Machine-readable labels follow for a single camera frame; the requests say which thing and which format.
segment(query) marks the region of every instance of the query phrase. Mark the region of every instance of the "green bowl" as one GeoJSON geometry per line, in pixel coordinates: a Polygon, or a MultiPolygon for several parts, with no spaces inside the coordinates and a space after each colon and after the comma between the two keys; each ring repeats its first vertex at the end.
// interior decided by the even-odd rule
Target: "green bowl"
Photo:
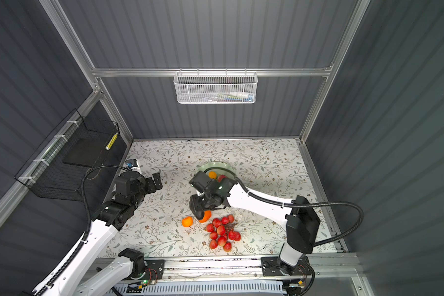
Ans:
{"type": "Polygon", "coordinates": [[[204,165],[201,165],[199,167],[200,171],[205,171],[206,169],[209,168],[223,168],[223,169],[210,169],[207,171],[206,174],[209,174],[210,171],[214,171],[218,176],[219,175],[225,175],[230,179],[234,179],[235,176],[237,176],[237,174],[235,173],[235,169],[232,168],[230,165],[228,165],[227,163],[220,163],[220,162],[210,162],[210,163],[206,163],[204,165]]]}

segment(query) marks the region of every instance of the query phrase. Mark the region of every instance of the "floral tablecloth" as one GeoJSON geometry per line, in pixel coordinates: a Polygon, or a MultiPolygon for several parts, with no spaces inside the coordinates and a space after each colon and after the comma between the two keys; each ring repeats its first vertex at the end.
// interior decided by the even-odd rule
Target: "floral tablecloth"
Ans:
{"type": "MultiPolygon", "coordinates": [[[[213,211],[212,218],[235,216],[235,230],[242,240],[232,244],[232,252],[221,247],[209,248],[209,223],[196,219],[192,227],[183,227],[181,220],[191,215],[189,197],[195,190],[189,180],[197,167],[209,161],[230,164],[244,183],[255,190],[282,198],[316,196],[295,139],[207,140],[207,141],[141,141],[134,142],[128,158],[140,160],[142,172],[151,176],[161,173],[163,189],[147,195],[109,244],[100,258],[112,258],[125,248],[145,253],[145,257],[213,256],[278,254],[286,239],[285,231],[275,222],[253,212],[227,208],[213,211]]],[[[317,240],[329,238],[324,216],[317,240]]],[[[336,252],[334,244],[314,248],[314,252],[336,252]]]]}

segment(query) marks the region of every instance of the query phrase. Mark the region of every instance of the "orange fruit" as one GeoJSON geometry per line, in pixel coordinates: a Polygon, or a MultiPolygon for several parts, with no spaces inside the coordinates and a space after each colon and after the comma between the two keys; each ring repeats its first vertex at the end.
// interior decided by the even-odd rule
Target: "orange fruit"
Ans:
{"type": "Polygon", "coordinates": [[[210,172],[209,172],[209,178],[211,178],[211,179],[215,179],[215,178],[217,178],[217,173],[214,172],[214,171],[210,171],[210,172]]]}
{"type": "Polygon", "coordinates": [[[211,216],[212,216],[211,211],[207,210],[204,212],[204,218],[202,218],[202,220],[199,220],[199,222],[201,223],[207,222],[207,220],[209,220],[211,216]]]}
{"type": "Polygon", "coordinates": [[[192,217],[189,216],[184,218],[183,221],[181,221],[181,223],[183,224],[184,227],[190,227],[194,223],[194,221],[192,217]]]}

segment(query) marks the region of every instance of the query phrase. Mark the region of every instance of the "wire basket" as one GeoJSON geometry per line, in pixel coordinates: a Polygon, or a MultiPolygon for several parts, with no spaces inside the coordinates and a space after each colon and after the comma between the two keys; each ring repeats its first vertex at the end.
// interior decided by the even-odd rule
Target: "wire basket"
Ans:
{"type": "Polygon", "coordinates": [[[174,75],[178,103],[181,104],[253,104],[258,77],[174,75]]]}
{"type": "MultiPolygon", "coordinates": [[[[81,201],[79,187],[82,177],[91,168],[107,164],[106,158],[111,149],[109,144],[115,142],[118,134],[118,124],[115,122],[80,116],[71,122],[63,134],[54,136],[53,144],[44,154],[41,153],[38,159],[32,160],[31,166],[26,171],[22,168],[15,175],[15,179],[41,198],[81,201]],[[68,154],[73,147],[86,143],[93,143],[97,147],[93,150],[96,153],[87,155],[87,159],[93,163],[91,165],[69,163],[68,154]]],[[[86,192],[88,187],[98,186],[99,177],[100,170],[88,176],[86,192]]],[[[106,192],[102,190],[98,194],[105,196],[106,192]]]]}

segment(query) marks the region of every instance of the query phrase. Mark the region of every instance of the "black wire basket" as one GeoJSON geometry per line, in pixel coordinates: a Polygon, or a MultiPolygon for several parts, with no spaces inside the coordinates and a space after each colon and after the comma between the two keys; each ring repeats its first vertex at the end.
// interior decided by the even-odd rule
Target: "black wire basket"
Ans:
{"type": "MultiPolygon", "coordinates": [[[[15,175],[38,197],[81,201],[79,187],[83,175],[91,168],[108,164],[109,150],[119,136],[118,124],[82,116],[69,123],[63,134],[54,136],[51,146],[38,158],[30,158],[15,175]]],[[[101,188],[98,194],[105,196],[106,190],[99,186],[100,177],[100,170],[88,176],[86,192],[88,187],[101,188]]]]}

